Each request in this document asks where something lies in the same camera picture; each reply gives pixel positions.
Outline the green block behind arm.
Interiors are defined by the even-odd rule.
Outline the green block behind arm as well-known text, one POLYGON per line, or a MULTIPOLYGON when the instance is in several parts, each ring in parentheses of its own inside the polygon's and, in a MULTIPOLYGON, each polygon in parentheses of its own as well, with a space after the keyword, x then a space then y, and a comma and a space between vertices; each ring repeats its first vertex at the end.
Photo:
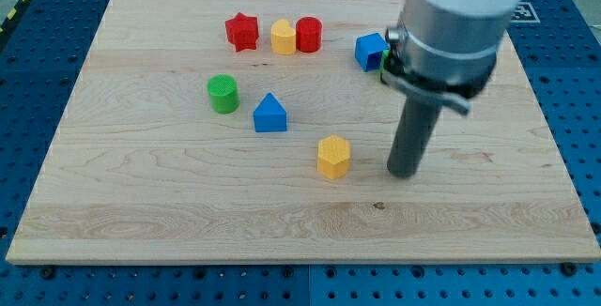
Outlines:
POLYGON ((383 70, 384 70, 384 64, 385 64, 385 61, 386 61, 386 59, 387 59, 387 57, 388 57, 388 55, 389 55, 389 52, 390 52, 390 50, 389 50, 389 49, 387 49, 387 50, 384 50, 384 51, 382 52, 382 54, 381 54, 381 58, 380 58, 380 64, 379 64, 379 79, 380 79, 380 82, 381 82, 382 84, 387 84, 387 83, 386 83, 386 81, 383 79, 383 76, 382 76, 382 75, 383 75, 383 70))

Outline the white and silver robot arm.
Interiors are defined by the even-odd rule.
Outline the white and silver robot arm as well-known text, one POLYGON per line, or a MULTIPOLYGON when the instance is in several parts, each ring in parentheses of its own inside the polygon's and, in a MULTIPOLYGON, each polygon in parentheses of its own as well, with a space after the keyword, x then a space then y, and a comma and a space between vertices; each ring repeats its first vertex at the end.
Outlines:
POLYGON ((495 68, 520 0, 405 0, 385 39, 381 80, 408 99, 461 115, 495 68))

